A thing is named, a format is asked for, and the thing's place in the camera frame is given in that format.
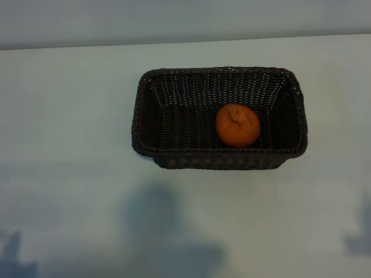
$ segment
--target table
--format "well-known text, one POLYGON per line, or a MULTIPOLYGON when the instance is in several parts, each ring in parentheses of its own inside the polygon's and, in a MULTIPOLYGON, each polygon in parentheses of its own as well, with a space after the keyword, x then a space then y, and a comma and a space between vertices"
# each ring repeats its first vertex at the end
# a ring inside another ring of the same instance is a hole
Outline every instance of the table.
POLYGON ((345 35, 0 52, 0 276, 370 277, 370 50, 345 35), (134 152, 142 74, 219 66, 295 73, 303 156, 208 171, 134 152))

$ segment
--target wall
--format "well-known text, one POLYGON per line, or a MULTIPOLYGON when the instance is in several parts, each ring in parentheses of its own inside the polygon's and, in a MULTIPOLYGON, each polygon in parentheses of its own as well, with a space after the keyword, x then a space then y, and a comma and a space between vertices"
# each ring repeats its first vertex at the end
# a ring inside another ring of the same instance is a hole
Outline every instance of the wall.
POLYGON ((368 0, 0 0, 0 48, 371 31, 368 0))

